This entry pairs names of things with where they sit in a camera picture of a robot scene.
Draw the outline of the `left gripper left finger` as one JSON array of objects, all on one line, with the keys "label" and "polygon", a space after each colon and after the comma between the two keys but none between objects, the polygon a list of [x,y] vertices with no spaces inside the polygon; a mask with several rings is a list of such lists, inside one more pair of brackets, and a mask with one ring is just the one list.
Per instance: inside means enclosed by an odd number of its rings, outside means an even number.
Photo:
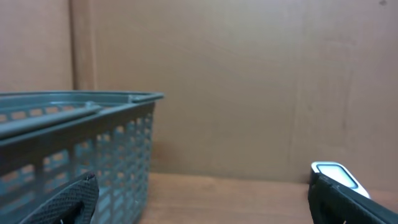
[{"label": "left gripper left finger", "polygon": [[86,172],[53,190],[19,224],[89,224],[95,213],[99,190],[96,175]]}]

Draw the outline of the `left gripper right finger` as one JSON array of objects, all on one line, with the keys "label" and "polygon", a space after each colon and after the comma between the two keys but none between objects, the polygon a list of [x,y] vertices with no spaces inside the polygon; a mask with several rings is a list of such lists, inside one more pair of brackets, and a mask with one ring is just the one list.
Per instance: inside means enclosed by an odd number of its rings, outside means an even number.
[{"label": "left gripper right finger", "polygon": [[314,224],[397,224],[397,214],[322,174],[314,173],[308,187]]}]

